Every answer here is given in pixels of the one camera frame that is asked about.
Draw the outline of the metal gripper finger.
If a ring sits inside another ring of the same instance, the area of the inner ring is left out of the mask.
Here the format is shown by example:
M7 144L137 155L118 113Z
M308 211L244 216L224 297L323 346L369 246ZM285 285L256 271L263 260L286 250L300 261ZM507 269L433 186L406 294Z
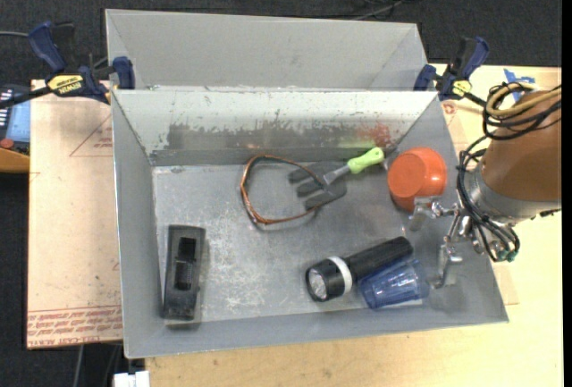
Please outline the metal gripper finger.
M463 265L463 256L457 248L449 243L443 243L438 250L437 271L431 280L433 288L450 287L457 284L458 271Z
M413 212L408 218L408 228L411 231L419 231L426 220L434 220L444 216L445 213L446 210L437 197L415 198Z

